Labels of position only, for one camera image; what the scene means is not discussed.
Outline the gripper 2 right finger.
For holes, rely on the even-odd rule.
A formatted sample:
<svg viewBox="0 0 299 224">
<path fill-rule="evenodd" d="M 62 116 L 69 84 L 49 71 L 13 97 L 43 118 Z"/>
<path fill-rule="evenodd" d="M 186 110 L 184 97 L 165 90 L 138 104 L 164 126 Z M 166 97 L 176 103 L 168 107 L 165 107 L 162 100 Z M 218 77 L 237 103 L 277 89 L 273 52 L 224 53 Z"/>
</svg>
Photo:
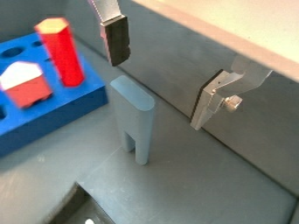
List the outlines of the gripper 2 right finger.
<svg viewBox="0 0 299 224">
<path fill-rule="evenodd" d="M 269 68 L 238 55 L 230 64 L 230 72 L 220 70 L 201 89 L 190 126 L 198 130 L 220 108 L 233 112 L 242 101 L 238 95 L 257 88 L 270 73 Z"/>
</svg>

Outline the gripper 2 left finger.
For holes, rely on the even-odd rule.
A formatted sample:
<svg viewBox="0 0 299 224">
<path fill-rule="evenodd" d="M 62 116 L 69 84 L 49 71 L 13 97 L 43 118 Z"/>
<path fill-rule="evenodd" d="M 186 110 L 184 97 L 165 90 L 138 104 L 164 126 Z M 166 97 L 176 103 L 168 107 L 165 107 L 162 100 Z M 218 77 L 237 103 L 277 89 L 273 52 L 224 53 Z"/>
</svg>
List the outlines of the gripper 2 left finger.
<svg viewBox="0 0 299 224">
<path fill-rule="evenodd" d="M 128 20 L 117 0 L 88 0 L 98 21 L 100 37 L 105 43 L 106 59 L 114 67 L 129 57 Z"/>
</svg>

